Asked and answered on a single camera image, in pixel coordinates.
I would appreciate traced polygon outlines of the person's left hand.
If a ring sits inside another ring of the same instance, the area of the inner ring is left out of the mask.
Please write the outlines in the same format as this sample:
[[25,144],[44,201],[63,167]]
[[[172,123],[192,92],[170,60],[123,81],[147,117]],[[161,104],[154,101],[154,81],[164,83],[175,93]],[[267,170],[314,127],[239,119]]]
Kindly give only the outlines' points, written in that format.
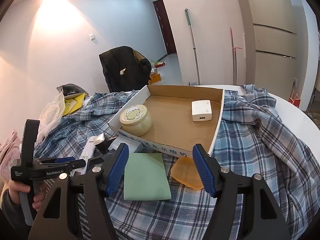
[[[25,185],[19,181],[9,180],[8,186],[9,186],[10,199],[16,205],[20,205],[19,193],[20,192],[28,193],[30,191],[30,186]],[[47,184],[43,181],[39,186],[38,194],[36,194],[33,198],[33,208],[36,211],[39,211],[39,209],[42,206],[42,203],[46,197],[46,190],[47,190]]]

